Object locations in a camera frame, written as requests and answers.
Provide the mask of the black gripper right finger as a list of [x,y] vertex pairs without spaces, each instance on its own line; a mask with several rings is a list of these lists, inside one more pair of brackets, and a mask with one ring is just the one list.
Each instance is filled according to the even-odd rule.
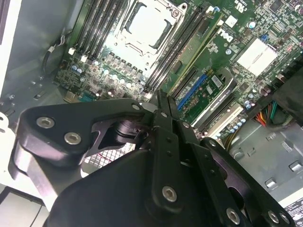
[[201,172],[221,226],[295,226],[284,208],[218,142],[212,138],[197,140],[191,126],[179,119],[171,96],[168,105],[182,151]]

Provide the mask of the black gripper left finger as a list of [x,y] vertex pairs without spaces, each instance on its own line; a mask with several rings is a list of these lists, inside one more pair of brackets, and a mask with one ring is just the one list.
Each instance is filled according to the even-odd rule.
[[82,178],[85,158],[136,145],[151,165],[148,191],[153,203],[170,212],[178,208],[181,172],[178,137],[170,108],[175,102],[160,93],[154,111],[132,98],[108,99],[24,110],[17,123],[9,160],[13,179],[30,180],[47,209]]

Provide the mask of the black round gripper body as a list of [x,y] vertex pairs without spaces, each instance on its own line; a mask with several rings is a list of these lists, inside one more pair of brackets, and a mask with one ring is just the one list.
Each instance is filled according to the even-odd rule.
[[156,210],[151,198],[153,154],[127,154],[67,187],[47,218],[49,227],[225,227],[204,184],[181,165],[182,211]]

